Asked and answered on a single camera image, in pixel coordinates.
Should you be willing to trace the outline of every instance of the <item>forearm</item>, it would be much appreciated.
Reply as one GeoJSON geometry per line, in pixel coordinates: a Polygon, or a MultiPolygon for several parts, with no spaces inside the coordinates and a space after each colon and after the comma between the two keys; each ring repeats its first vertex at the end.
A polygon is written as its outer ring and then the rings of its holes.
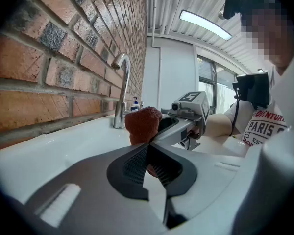
{"type": "Polygon", "coordinates": [[[206,123],[206,130],[203,134],[209,137],[218,137],[230,135],[232,131],[232,122],[225,114],[209,115],[206,123]]]}

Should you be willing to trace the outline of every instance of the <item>red-brown towel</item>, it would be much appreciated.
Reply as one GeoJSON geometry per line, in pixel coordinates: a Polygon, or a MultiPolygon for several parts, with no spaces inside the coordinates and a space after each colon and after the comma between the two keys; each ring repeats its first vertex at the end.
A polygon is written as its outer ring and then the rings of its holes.
{"type": "Polygon", "coordinates": [[[142,108],[125,116],[131,144],[149,143],[158,132],[162,113],[154,107],[142,108]]]}

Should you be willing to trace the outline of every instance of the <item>chrome faucet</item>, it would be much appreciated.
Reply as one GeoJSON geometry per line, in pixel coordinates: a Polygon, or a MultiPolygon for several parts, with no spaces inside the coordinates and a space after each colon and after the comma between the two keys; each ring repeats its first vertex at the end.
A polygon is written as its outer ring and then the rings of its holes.
{"type": "Polygon", "coordinates": [[[116,105],[116,111],[114,115],[114,124],[113,124],[113,127],[116,129],[123,129],[125,127],[125,115],[129,113],[129,111],[126,110],[125,96],[126,96],[126,89],[127,89],[127,85],[129,81],[130,72],[131,72],[131,62],[127,54],[120,53],[119,55],[116,56],[116,58],[113,60],[111,64],[112,68],[118,70],[121,68],[121,65],[123,64],[123,62],[125,62],[125,71],[123,75],[120,99],[116,105]]]}

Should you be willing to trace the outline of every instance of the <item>white t-shirt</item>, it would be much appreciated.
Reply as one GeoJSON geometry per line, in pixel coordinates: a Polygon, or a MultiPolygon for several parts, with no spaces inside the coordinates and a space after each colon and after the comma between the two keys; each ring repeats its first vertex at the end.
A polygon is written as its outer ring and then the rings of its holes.
{"type": "MultiPolygon", "coordinates": [[[[275,68],[268,71],[270,90],[280,80],[275,68]]],[[[224,114],[233,122],[236,103],[224,114]]],[[[240,101],[235,127],[241,133],[241,140],[252,146],[264,143],[268,138],[287,128],[280,109],[270,97],[266,109],[254,110],[250,102],[240,101]]]]}

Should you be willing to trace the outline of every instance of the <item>corrugated metal ceiling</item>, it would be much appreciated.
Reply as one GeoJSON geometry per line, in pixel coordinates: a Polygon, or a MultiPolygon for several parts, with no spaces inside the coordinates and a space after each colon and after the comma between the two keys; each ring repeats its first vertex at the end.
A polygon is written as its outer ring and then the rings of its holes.
{"type": "MultiPolygon", "coordinates": [[[[241,34],[240,15],[236,14],[230,20],[218,18],[218,12],[224,3],[225,0],[157,0],[155,29],[160,30],[163,34],[174,32],[183,36],[190,36],[196,41],[209,43],[236,59],[249,72],[257,72],[259,68],[266,70],[270,64],[264,63],[256,54],[257,52],[250,51],[250,48],[246,46],[246,37],[241,34]],[[209,30],[180,20],[179,15],[182,9],[213,21],[228,31],[232,38],[226,41],[209,30]]],[[[149,32],[152,29],[152,17],[153,0],[148,0],[149,32]]]]}

